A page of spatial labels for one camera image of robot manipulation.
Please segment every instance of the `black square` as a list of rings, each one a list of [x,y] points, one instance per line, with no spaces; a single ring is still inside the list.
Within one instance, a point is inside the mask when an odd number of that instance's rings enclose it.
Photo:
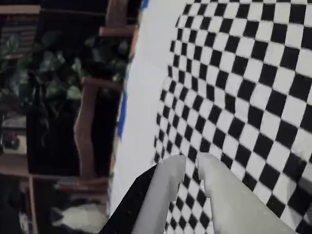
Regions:
[[[311,85],[312,85],[311,78],[305,77],[300,74],[296,74],[293,79],[292,86],[289,90],[289,94],[295,98],[307,102]]]
[[[170,226],[171,226],[173,229],[176,229],[176,221],[175,221],[175,219],[174,219],[173,217],[171,218]]]
[[[219,71],[218,76],[216,78],[215,85],[223,90],[225,90],[226,81],[228,80],[229,74],[227,72]]]
[[[225,134],[222,132],[220,129],[216,128],[215,133],[214,133],[214,139],[213,143],[219,147],[220,149],[223,148],[223,143],[225,139]]]
[[[275,81],[276,73],[277,73],[277,67],[264,63],[262,66],[262,71],[261,71],[259,82],[269,87],[272,87]]]
[[[213,47],[215,42],[215,36],[216,36],[215,33],[208,32],[208,35],[206,36],[205,40],[205,46]]]
[[[248,110],[248,123],[255,127],[256,129],[260,129],[261,122],[263,117],[263,111],[254,106],[249,106]]]
[[[290,153],[283,172],[295,182],[299,182],[306,165],[306,161],[302,160],[297,155]]]
[[[256,21],[247,21],[243,36],[248,38],[255,38],[257,34],[259,22]]]
[[[240,4],[236,18],[247,19],[250,4]]]
[[[222,154],[221,162],[223,162],[227,166],[227,168],[231,169],[233,160],[229,156],[227,156],[226,154]]]
[[[221,62],[222,53],[218,50],[213,50],[213,53],[211,55],[210,59],[210,65],[219,67]]]
[[[220,32],[229,34],[232,23],[233,23],[233,19],[223,19],[221,23],[221,27],[220,27]]]
[[[209,149],[210,149],[210,142],[208,142],[205,138],[202,138],[199,151],[203,153],[208,153]]]
[[[211,21],[210,17],[204,17],[202,22],[201,22],[200,29],[208,30],[209,25],[210,25],[210,21]]]
[[[186,221],[185,219],[183,218],[183,216],[180,217],[180,220],[179,220],[179,226],[184,230],[185,226],[186,226]]]
[[[253,45],[252,58],[263,61],[267,52],[268,44],[262,41],[255,41]]]
[[[203,16],[205,14],[207,6],[208,6],[207,4],[201,4],[200,7],[199,7],[197,15],[198,16]]]
[[[229,36],[228,42],[225,46],[225,50],[235,54],[239,44],[239,40],[239,37]]]
[[[276,140],[288,149],[291,149],[297,135],[297,131],[298,129],[295,126],[281,120]]]
[[[207,229],[210,219],[204,212],[201,213],[199,221],[201,225],[203,225],[204,229]]]
[[[206,123],[206,120],[202,117],[202,116],[198,116],[197,118],[197,122],[196,122],[196,125],[195,125],[195,129],[199,132],[199,133],[203,133],[204,131],[204,127],[205,127],[205,123]]]
[[[290,70],[295,70],[296,66],[297,66],[299,52],[300,52],[299,49],[290,48],[290,47],[285,46],[283,57],[282,57],[280,65],[282,67],[286,67]]]
[[[187,105],[184,105],[182,115],[181,115],[182,119],[187,121],[189,117],[189,113],[190,113],[190,108]]]
[[[304,17],[306,15],[306,5],[292,4],[289,23],[304,24]]]
[[[200,46],[195,46],[195,51],[194,51],[194,59],[200,61],[200,57],[201,57],[201,51],[202,51],[202,47]]]
[[[191,30],[189,42],[190,43],[195,43],[196,37],[197,37],[197,31],[196,30]]]
[[[247,102],[250,102],[250,98],[253,94],[254,88],[255,88],[255,83],[247,79],[243,79],[239,87],[237,96],[241,99],[244,99]]]
[[[259,181],[273,191],[276,182],[278,180],[278,177],[279,172],[273,167],[271,167],[269,164],[265,164],[262,173],[260,175]]]
[[[223,16],[225,12],[226,4],[219,3],[216,7],[216,10],[214,12],[215,16]]]
[[[253,151],[266,160],[269,156],[272,146],[273,141],[260,133],[258,135]]]
[[[189,224],[193,229],[195,229],[197,222],[198,222],[197,218],[193,214],[191,214]]]
[[[185,22],[185,28],[191,28],[194,21],[194,16],[188,16]]]
[[[264,4],[262,8],[261,20],[273,21],[275,4]]]
[[[186,55],[187,54],[187,43],[182,43],[182,48],[181,48],[181,55]]]
[[[247,67],[248,59],[240,56],[236,56],[232,68],[232,72],[243,76]]]
[[[175,137],[175,145],[180,148],[181,147],[181,143],[182,143],[182,136],[180,135],[180,133],[176,134]]]
[[[312,28],[311,27],[304,27],[303,28],[303,36],[301,41],[301,47],[312,50]]]
[[[245,173],[245,176],[243,178],[243,183],[251,190],[254,191],[254,188],[257,184],[257,181],[255,178],[253,178],[248,172]]]
[[[209,84],[206,84],[206,97],[210,101],[215,101],[215,88]]]
[[[285,94],[272,90],[266,110],[278,117],[281,117],[286,103],[286,98],[287,96]]]
[[[312,116],[312,106],[307,105],[306,110],[304,112],[300,127],[303,128],[304,130],[312,133],[312,121],[311,121],[311,116]]]
[[[200,106],[203,103],[203,101],[204,101],[204,99],[201,96],[197,95],[195,97],[195,100],[194,100],[194,103],[193,103],[193,109],[196,110],[196,111],[199,111]]]
[[[285,209],[285,204],[280,202],[274,195],[271,195],[267,207],[273,211],[274,214],[277,215],[277,217],[281,217],[283,214],[283,211]]]
[[[280,24],[280,23],[274,23],[271,41],[281,43],[281,44],[285,44],[286,33],[287,33],[287,25]]]
[[[196,201],[198,201],[200,206],[203,207],[206,203],[206,200],[207,200],[207,196],[204,194],[203,191],[199,190]]]
[[[304,215],[308,211],[310,204],[311,195],[304,189],[297,186],[289,199],[288,205],[300,215]]]
[[[200,67],[199,67],[199,78],[206,80],[206,75],[207,75],[207,70],[208,70],[208,66],[201,63]]]
[[[244,168],[246,168],[251,154],[252,152],[249,149],[239,144],[236,151],[235,161],[239,162]]]
[[[235,98],[232,95],[225,94],[225,109],[235,114]]]
[[[245,126],[244,122],[234,117],[229,128],[229,134],[236,140],[239,140],[239,137],[242,134],[244,126]]]
[[[221,109],[219,107],[217,107],[216,105],[214,105],[210,111],[209,117],[208,119],[210,120],[211,123],[216,124],[219,116],[221,114]]]

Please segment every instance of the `white object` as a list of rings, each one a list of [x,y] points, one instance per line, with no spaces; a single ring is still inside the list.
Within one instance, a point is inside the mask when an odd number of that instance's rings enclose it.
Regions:
[[[185,167],[184,156],[171,156],[157,165],[132,234],[163,234],[169,204],[176,200]]]
[[[215,156],[198,153],[198,177],[211,200],[214,233],[295,233]]]

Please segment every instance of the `checkerboard pattern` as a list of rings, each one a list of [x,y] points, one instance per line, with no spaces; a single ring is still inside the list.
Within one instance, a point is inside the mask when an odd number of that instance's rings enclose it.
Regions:
[[[196,167],[209,152],[293,230],[312,233],[299,185],[312,163],[312,3],[196,0],[175,30],[154,162],[188,161],[165,232],[214,233]]]

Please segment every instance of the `white surface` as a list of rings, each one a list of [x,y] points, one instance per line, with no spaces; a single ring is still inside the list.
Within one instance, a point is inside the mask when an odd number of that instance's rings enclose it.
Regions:
[[[186,2],[150,0],[144,12],[127,85],[126,121],[117,150],[110,215],[134,180],[151,167],[156,111],[167,76],[170,39]]]

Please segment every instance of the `potted plant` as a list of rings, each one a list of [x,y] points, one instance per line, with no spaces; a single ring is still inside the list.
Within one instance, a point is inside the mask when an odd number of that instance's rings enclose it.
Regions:
[[[123,82],[130,40],[91,37],[76,50],[59,50],[61,40],[60,32],[48,32],[18,59],[8,58],[19,47],[19,35],[12,35],[1,48],[0,104],[10,101],[2,109],[27,115],[27,147],[31,149],[28,157],[39,152],[59,155],[61,151],[55,151],[56,148],[65,147],[68,149],[63,149],[64,155],[77,158],[73,127],[80,106],[82,78]],[[98,96],[118,100],[119,93],[101,89]],[[62,137],[63,142],[69,138],[66,144],[54,144]],[[68,165],[78,164],[71,159]],[[77,170],[66,173],[76,174]]]

